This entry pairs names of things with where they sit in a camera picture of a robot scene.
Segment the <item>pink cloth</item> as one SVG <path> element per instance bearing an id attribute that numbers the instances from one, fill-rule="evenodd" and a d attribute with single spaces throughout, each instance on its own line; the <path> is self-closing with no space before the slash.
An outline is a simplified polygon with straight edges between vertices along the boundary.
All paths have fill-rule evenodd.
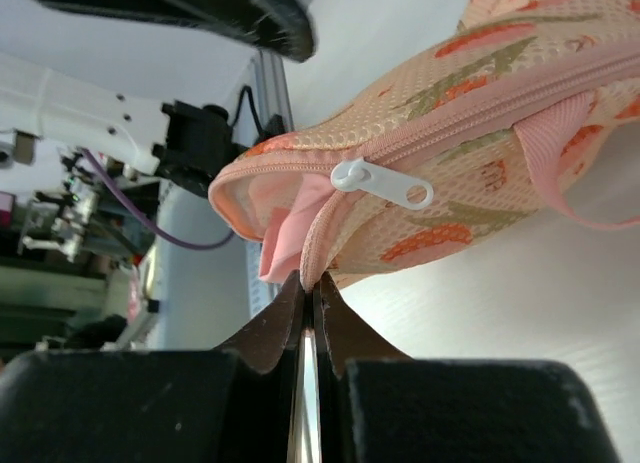
<path id="1" fill-rule="evenodd" d="M 259 277 L 267 283 L 281 284 L 300 269 L 306 236 L 316 216 L 334 193 L 326 175 L 305 174 L 290 209 L 272 212 L 262 242 Z"/>

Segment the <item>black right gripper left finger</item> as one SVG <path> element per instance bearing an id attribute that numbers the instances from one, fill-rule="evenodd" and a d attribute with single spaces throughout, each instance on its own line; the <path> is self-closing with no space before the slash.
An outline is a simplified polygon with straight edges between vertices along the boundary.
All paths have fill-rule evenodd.
<path id="1" fill-rule="evenodd" d="M 32 351 L 1 374 L 5 462 L 290 462 L 305 293 L 292 273 L 195 351 Z"/>

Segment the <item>floral orange bra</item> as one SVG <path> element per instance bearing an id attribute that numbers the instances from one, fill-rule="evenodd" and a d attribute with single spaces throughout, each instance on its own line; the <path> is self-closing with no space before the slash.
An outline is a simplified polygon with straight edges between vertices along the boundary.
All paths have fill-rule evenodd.
<path id="1" fill-rule="evenodd" d="M 470 0 L 456 34 L 324 122 L 227 165 L 209 201 L 262 246 L 305 174 L 334 193 L 306 236 L 304 288 L 460 252 L 564 192 L 639 119 L 639 0 Z"/>

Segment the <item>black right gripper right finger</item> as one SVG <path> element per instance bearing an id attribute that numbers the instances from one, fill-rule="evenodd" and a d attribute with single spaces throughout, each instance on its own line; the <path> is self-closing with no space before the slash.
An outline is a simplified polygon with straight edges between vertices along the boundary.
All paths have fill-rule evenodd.
<path id="1" fill-rule="evenodd" d="M 329 462 L 616 462 L 587 385 L 536 359 L 413 359 L 343 300 L 313 291 Z"/>

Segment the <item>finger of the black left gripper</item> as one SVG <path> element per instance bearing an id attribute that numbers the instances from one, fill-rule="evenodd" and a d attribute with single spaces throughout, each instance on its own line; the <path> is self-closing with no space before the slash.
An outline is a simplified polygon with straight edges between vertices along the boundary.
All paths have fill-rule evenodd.
<path id="1" fill-rule="evenodd" d="M 316 50 L 299 0 L 33 0 L 70 14 L 197 29 L 301 63 Z"/>

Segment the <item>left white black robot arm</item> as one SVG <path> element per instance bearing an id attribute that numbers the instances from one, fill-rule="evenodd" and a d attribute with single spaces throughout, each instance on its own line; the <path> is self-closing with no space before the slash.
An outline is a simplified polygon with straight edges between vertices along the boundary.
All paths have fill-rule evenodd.
<path id="1" fill-rule="evenodd" d="M 315 52 L 299 0 L 34 0 L 65 13 L 204 30 L 296 62 Z M 1 114 L 18 137 L 52 139 L 111 157 L 205 197 L 245 147 L 228 112 L 126 96 L 9 55 L 1 57 Z"/>

